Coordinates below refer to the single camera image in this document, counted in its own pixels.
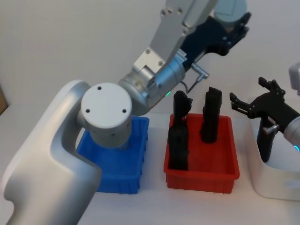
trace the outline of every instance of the blue bin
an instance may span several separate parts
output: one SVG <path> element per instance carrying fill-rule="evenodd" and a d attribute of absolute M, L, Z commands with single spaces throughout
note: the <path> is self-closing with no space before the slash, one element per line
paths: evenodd
<path fill-rule="evenodd" d="M 85 131 L 77 152 L 102 169 L 97 192 L 137 194 L 148 140 L 149 119 L 132 117 L 132 131 L 128 149 L 107 149 L 93 142 Z"/>

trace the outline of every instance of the green led light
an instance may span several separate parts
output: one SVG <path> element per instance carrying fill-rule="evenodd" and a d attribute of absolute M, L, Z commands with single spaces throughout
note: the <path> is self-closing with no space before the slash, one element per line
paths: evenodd
<path fill-rule="evenodd" d="M 170 93 L 171 93 L 171 91 L 169 91 L 165 96 L 167 97 Z"/>

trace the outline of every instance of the white table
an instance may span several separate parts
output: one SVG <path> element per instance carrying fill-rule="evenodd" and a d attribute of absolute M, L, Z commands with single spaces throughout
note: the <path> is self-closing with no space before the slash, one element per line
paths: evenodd
<path fill-rule="evenodd" d="M 11 105 L 0 116 L 0 177 L 44 109 L 45 106 Z M 147 117 L 150 118 L 149 140 L 139 193 L 96 193 L 79 225 L 300 224 L 300 202 L 266 199 L 254 191 L 243 148 L 247 119 L 232 120 L 240 179 L 231 194 L 223 195 L 167 188 L 163 164 L 169 115 L 149 113 Z M 12 212 L 12 203 L 1 196 L 1 225 Z"/>

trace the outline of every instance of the cable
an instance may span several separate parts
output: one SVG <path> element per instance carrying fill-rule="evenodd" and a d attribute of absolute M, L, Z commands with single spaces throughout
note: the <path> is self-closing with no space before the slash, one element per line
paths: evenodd
<path fill-rule="evenodd" d="M 184 83 L 183 81 L 181 81 L 180 83 L 183 84 L 183 86 L 184 86 L 184 88 L 185 88 L 185 90 L 186 90 L 186 93 L 188 94 L 188 93 L 190 93 L 191 90 L 199 83 L 199 81 L 196 80 L 196 81 L 192 84 L 192 86 L 191 86 L 190 88 L 188 88 L 187 84 Z"/>

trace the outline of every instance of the white wall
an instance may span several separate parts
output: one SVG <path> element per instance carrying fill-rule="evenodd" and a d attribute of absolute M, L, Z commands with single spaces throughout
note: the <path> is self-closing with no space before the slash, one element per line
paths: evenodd
<path fill-rule="evenodd" d="M 205 56 L 211 74 L 189 95 L 201 112 L 208 87 L 223 91 L 222 114 L 231 110 L 229 93 L 241 99 L 264 90 L 258 77 L 290 89 L 288 68 L 300 61 L 300 1 L 248 0 L 253 16 L 248 36 L 228 56 Z M 0 84 L 10 104 L 48 104 L 68 81 L 94 85 L 117 82 L 148 46 L 164 0 L 2 0 L 0 1 Z M 196 74 L 187 74 L 191 84 Z M 171 112 L 172 95 L 154 112 Z"/>

